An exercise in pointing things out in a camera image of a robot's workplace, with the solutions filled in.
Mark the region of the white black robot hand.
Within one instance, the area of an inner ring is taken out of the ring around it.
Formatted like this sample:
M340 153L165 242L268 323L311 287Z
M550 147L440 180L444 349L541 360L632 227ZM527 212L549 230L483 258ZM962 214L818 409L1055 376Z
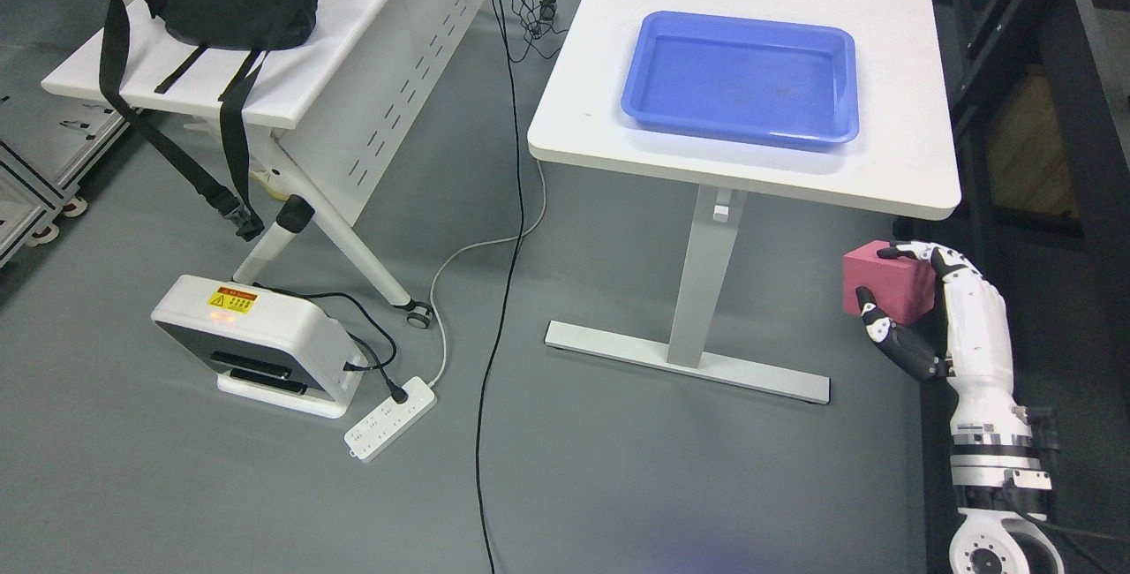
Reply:
M855 290L864 333L918 381L945 379L958 402L950 434L958 444L1032 445L1028 416L1012 400L1012 340L1006 303L964 253L937 243L890 241L877 256L927 261L944 284L945 356L880 307L871 289Z

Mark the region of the black shoulder bag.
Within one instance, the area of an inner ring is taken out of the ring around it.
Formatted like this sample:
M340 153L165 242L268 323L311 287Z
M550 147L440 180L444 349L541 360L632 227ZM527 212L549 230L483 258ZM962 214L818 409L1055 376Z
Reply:
M221 146L234 186L221 186L200 164L156 127L137 114L120 94L130 49L130 23L124 0L110 0L102 29L98 87L118 114L142 134L158 153L190 181L198 194L221 217L237 226L242 240L255 240L263 229L249 197L249 144L242 116L267 54L299 47L316 23L318 0L144 0L167 34L193 46L193 54L159 84L169 87L210 49L245 52L244 62L221 92Z

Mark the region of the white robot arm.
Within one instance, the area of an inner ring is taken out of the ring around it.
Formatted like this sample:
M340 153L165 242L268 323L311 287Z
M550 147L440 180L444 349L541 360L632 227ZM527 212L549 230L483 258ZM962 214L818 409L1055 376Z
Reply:
M1061 554L1042 530L1053 485L1043 466L1060 449L1057 412L1022 409L1024 433L992 424L959 424L950 473L960 527L951 537L953 573L1062 573Z

